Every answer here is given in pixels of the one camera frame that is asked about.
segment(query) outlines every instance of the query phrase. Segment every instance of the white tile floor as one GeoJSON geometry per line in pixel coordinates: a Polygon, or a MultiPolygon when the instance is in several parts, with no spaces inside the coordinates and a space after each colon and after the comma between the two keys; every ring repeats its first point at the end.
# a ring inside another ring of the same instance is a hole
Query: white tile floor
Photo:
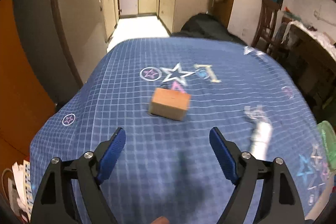
{"type": "Polygon", "coordinates": [[[119,19],[107,52],[122,41],[144,37],[169,37],[169,34],[156,16],[119,19]]]}

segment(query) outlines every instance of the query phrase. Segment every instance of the human hand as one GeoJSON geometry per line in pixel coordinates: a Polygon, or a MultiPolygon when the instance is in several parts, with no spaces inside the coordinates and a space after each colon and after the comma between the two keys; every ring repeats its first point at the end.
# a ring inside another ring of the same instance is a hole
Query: human hand
{"type": "Polygon", "coordinates": [[[154,220],[151,224],[169,224],[169,220],[164,216],[160,216],[156,220],[154,220]]]}

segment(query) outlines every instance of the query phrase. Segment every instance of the grid pattern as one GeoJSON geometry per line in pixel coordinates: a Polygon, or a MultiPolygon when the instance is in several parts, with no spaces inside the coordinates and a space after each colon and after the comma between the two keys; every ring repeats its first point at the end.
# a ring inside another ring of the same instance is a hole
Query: grid pattern
{"type": "MultiPolygon", "coordinates": [[[[126,145],[110,179],[101,185],[118,222],[148,224],[164,215],[171,223],[216,223],[234,187],[211,149],[209,131],[217,126],[227,140],[248,150],[254,125],[244,114],[247,105],[263,105],[273,125],[268,160],[285,160],[307,214],[312,190],[297,176],[299,154],[310,160],[312,144],[323,149],[300,92],[270,57],[255,51],[244,54],[238,44],[194,38],[131,39],[109,52],[78,94],[33,139],[33,192],[51,158],[76,159],[108,140],[120,126],[126,131],[126,145]],[[184,89],[191,102],[182,122],[148,114],[151,96],[165,73],[157,81],[139,75],[146,67],[174,68],[177,63],[184,71],[194,71],[195,64],[210,64],[221,80],[211,83],[196,73],[186,77],[184,89]],[[292,88],[292,99],[283,92],[284,86],[292,88]],[[69,113],[76,120],[65,127],[62,120],[69,113]]],[[[312,178],[308,175],[307,183],[312,178]]],[[[261,187],[258,181],[248,223],[253,221],[261,187]]],[[[314,200],[323,189],[324,185],[314,188],[314,200]]],[[[74,191],[83,223],[90,223],[78,184],[74,191]]]]}

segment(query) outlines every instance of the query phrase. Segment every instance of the green bag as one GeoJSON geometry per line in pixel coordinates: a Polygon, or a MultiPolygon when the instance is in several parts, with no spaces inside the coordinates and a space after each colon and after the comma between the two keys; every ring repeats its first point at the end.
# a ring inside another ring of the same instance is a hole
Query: green bag
{"type": "Polygon", "coordinates": [[[336,134],[328,121],[320,122],[317,128],[321,134],[330,171],[336,170],[336,134]]]}

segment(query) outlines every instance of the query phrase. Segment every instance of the chair back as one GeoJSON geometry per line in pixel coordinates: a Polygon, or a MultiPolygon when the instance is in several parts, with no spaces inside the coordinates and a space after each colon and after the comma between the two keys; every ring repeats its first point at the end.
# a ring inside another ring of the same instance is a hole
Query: chair back
{"type": "Polygon", "coordinates": [[[260,37],[266,41],[272,40],[277,22],[280,5],[271,0],[262,0],[258,28],[253,39],[252,47],[255,47],[260,37]]]}

